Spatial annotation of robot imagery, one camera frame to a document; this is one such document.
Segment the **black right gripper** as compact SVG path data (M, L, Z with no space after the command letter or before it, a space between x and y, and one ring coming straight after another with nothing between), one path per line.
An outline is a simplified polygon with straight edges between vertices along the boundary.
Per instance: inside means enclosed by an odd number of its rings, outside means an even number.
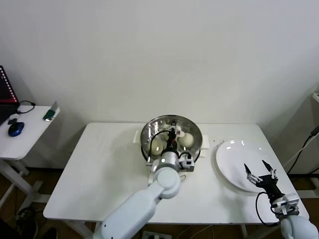
M270 202L274 202L275 200L283 197L284 195L277 187L277 170L273 169L272 166L266 161L262 160L262 162L266 167L267 171L270 173L270 175L257 177L253 175L249 167L246 164L244 164L245 172L247 174L247 180L251 182L253 185L256 185L257 187L264 189L266 194L268 195Z

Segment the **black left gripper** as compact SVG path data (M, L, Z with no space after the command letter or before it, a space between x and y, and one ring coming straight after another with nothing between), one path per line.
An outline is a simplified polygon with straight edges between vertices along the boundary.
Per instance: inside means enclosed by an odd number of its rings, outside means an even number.
M171 122L171 128L169 129L169 133L168 133L168 140L167 140L167 144L166 144L167 151L177 152L177 142L176 142L175 130L176 130L176 121L173 120Z

